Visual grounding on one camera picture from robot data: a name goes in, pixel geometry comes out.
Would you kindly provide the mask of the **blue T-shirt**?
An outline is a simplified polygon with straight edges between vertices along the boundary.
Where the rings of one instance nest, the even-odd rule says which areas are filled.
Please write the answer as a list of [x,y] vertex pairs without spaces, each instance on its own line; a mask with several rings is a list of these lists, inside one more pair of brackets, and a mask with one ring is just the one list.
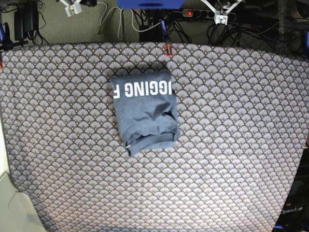
[[120,138],[130,157],[175,145],[180,129],[170,72],[114,77],[111,85]]

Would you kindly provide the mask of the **black power strip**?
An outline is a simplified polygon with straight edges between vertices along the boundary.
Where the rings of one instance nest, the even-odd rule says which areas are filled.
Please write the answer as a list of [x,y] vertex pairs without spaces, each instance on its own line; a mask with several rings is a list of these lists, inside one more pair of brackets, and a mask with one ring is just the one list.
[[[214,13],[211,10],[197,10],[197,9],[183,9],[182,17],[183,18],[192,18],[192,19],[212,19],[214,20]],[[235,13],[228,14],[228,21],[236,21],[237,16]]]

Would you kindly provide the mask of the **black power adapter box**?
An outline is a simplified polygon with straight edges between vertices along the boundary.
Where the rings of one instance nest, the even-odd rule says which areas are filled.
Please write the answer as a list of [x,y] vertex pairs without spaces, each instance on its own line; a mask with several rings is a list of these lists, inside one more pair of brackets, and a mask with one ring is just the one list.
[[34,41],[35,32],[39,28],[36,1],[28,1],[17,8],[14,13],[14,38],[21,41],[26,38]]

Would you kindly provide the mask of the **blue box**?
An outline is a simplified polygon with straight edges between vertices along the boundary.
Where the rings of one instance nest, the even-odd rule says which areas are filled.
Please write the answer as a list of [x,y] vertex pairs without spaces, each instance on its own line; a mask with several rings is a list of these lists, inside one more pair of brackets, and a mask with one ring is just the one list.
[[180,9],[184,0],[118,0],[124,9]]

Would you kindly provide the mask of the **red black table clamp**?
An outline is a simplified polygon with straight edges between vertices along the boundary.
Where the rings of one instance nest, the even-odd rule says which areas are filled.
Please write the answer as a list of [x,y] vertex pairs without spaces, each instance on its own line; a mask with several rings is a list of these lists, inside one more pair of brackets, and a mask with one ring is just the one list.
[[172,57],[173,52],[172,52],[172,44],[171,43],[165,43],[164,44],[164,51],[167,57]]

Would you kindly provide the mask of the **fan patterned tablecloth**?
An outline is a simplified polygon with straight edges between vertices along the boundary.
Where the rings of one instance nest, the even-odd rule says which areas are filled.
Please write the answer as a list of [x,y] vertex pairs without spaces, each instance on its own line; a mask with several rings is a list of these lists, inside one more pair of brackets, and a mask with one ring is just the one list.
[[[78,43],[3,52],[16,188],[50,232],[269,232],[309,133],[309,62],[243,48]],[[129,157],[113,77],[169,70],[180,137]]]

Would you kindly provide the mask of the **black OpenArm box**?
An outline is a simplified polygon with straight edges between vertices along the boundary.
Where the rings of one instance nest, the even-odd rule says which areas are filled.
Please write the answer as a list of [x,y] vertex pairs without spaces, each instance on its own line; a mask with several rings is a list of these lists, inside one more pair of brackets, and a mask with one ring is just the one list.
[[274,232],[309,230],[309,149],[303,152],[289,195],[273,228]]

